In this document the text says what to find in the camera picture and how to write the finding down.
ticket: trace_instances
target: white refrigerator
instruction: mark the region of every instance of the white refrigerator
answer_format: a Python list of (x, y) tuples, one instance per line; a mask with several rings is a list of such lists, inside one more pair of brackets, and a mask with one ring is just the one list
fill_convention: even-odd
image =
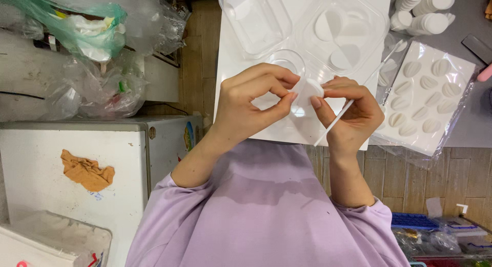
[[(0, 123), (0, 154), (10, 222), (48, 210), (110, 230), (108, 267), (125, 265), (151, 189), (202, 135), (196, 116), (145, 116), (116, 121)], [(94, 193), (63, 174), (60, 155), (115, 169)]]

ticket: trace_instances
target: fingernail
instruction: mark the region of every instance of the fingernail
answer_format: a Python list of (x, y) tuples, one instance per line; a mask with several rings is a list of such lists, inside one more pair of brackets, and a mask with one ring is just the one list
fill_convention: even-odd
[(310, 97), (311, 104), (315, 109), (318, 109), (321, 107), (321, 101), (318, 100), (318, 97), (312, 96)]
[(298, 95), (297, 93), (294, 93), (292, 97), (290, 97), (290, 103), (294, 102), (294, 100), (297, 98), (297, 95)]

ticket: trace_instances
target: gray countertop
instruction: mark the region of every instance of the gray countertop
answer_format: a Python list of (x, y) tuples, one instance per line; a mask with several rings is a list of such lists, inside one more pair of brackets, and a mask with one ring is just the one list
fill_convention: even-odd
[[(492, 47), (492, 21), (486, 19), (484, 14), (488, 3), (489, 0), (456, 0), (450, 9), (450, 12), (456, 15), (456, 19), (446, 31), (439, 35), (419, 38), (436, 49), (477, 64), (482, 70), (485, 68), (483, 61), (461, 41), (468, 34), (473, 34)], [(491, 90), (492, 78), (484, 83), (475, 83), (446, 146), (492, 148), (492, 106), (489, 99)]]

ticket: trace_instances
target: blue plastic tray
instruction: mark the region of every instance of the blue plastic tray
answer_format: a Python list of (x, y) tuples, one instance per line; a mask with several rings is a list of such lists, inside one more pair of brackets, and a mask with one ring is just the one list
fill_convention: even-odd
[(433, 230), (438, 229), (439, 225), (427, 218), (424, 214), (393, 213), (391, 219), (392, 228)]

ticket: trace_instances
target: lavender sweatshirt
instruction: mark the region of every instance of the lavender sweatshirt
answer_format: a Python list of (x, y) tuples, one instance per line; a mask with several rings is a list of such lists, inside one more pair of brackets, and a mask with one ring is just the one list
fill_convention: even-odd
[(152, 191), (126, 267), (409, 266), (391, 212), (331, 201), (302, 145), (248, 139), (202, 186)]

